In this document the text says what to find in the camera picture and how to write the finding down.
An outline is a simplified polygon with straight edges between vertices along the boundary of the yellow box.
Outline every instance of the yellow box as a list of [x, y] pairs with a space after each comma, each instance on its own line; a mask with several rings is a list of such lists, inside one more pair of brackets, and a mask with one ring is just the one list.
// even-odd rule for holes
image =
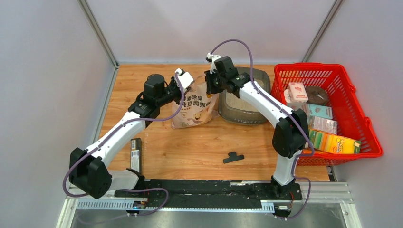
[[309, 130], [309, 138], [315, 149], [327, 153], [359, 153], [361, 141], [340, 135]]

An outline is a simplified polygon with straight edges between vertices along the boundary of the red basket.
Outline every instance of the red basket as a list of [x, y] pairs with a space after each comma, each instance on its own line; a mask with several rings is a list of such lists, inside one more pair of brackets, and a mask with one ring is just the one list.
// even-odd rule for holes
[[371, 120], [364, 115], [355, 96], [344, 67], [339, 64], [294, 63], [278, 64], [274, 68], [274, 83], [271, 95], [287, 104], [284, 89], [289, 82], [302, 82], [305, 86], [318, 86], [326, 90], [332, 107], [333, 119], [338, 123], [337, 134], [360, 140], [359, 154], [315, 153], [301, 157], [298, 165], [340, 165], [360, 158], [377, 158], [384, 153], [372, 129]]

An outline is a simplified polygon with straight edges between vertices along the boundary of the wooden table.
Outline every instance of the wooden table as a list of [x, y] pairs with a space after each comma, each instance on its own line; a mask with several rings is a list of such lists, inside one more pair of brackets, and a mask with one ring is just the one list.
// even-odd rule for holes
[[[121, 65], [101, 136], [120, 120], [143, 91], [147, 76], [161, 74], [169, 81], [177, 68], [197, 77], [203, 75], [209, 65]], [[266, 71], [273, 82], [273, 65], [256, 65], [255, 68]], [[159, 118], [170, 116], [171, 109], [170, 104], [162, 107]], [[241, 126], [217, 117], [204, 125], [176, 130], [171, 128], [171, 121], [153, 122], [136, 137], [143, 141], [142, 166], [146, 178], [260, 181], [270, 180], [276, 168], [277, 153], [271, 145], [273, 132], [268, 122], [259, 126]], [[245, 155], [245, 159], [223, 164], [222, 159], [231, 151]], [[109, 169], [129, 167], [128, 142]], [[298, 166], [296, 174], [313, 181], [329, 181], [325, 166]]]

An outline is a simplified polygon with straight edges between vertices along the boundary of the litter box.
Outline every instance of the litter box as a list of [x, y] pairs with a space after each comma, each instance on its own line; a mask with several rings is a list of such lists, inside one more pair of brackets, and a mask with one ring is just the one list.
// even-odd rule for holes
[[[238, 73], [250, 74], [249, 67], [237, 67]], [[270, 93], [270, 79], [265, 71], [253, 69], [253, 78], [268, 93]], [[241, 125], [263, 124], [267, 119], [252, 105], [237, 98], [234, 94], [223, 91], [219, 96], [218, 112], [224, 120]]]

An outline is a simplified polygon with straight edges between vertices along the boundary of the plastic bag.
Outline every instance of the plastic bag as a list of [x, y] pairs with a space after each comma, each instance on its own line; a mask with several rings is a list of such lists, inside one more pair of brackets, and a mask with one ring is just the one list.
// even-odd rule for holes
[[[190, 86], [190, 90], [185, 94], [181, 111], [172, 118], [171, 127], [173, 129], [205, 124], [213, 117], [218, 116], [218, 112], [213, 109], [218, 94], [214, 94], [210, 98], [207, 97], [207, 84], [202, 81], [202, 77], [197, 77], [195, 83]], [[176, 112], [178, 108], [179, 105], [173, 102], [172, 113]]]

